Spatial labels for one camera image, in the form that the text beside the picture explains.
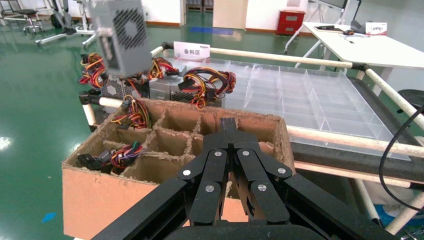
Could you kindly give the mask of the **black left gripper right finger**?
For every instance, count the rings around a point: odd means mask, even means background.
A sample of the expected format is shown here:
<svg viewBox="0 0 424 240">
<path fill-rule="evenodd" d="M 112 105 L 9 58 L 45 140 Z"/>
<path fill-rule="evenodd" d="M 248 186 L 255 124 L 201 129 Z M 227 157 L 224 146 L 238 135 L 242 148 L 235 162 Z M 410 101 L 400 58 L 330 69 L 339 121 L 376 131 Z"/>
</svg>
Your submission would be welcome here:
<svg viewBox="0 0 424 240">
<path fill-rule="evenodd" d="M 229 145 L 240 197 L 259 226 L 258 240 L 387 240 L 389 233 L 307 178 L 264 153 L 257 138 L 229 119 Z"/>
</svg>

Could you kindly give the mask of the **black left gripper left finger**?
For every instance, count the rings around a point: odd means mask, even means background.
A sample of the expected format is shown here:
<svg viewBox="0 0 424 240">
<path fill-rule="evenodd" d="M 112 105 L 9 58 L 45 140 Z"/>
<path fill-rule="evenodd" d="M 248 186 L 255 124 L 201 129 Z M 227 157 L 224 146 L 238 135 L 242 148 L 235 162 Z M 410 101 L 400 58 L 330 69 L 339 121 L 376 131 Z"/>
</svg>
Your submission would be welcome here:
<svg viewBox="0 0 424 240">
<path fill-rule="evenodd" d="M 191 226 L 213 226 L 223 213 L 228 147 L 224 130 L 206 135 L 200 155 L 93 239 L 164 240 L 186 222 Z"/>
</svg>

